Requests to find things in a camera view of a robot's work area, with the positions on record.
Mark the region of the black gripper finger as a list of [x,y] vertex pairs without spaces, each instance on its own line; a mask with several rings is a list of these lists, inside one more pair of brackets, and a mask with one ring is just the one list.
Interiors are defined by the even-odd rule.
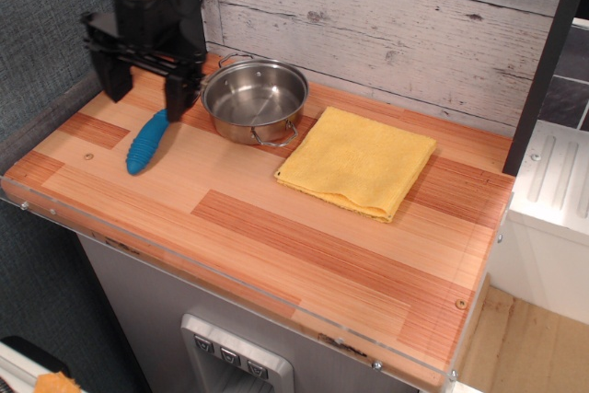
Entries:
[[90,57],[102,89],[114,102],[133,88],[132,63],[126,55],[91,51]]
[[167,120],[177,122],[197,101],[199,78],[193,75],[169,74],[165,81]]

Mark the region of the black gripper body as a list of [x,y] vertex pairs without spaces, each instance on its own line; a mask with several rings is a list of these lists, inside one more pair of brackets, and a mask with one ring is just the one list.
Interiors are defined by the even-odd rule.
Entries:
[[193,75],[200,83],[202,65],[176,60],[161,51],[172,27],[167,0],[113,0],[113,4],[112,12],[82,15],[89,52],[126,55],[132,66],[161,76]]

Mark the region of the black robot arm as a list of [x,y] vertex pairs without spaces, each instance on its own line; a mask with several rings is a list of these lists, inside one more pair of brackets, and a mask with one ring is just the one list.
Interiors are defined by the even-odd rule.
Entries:
[[165,109],[179,121],[196,102],[206,60],[202,0],[112,0],[85,13],[85,39],[104,92],[115,102],[133,88],[133,67],[164,77]]

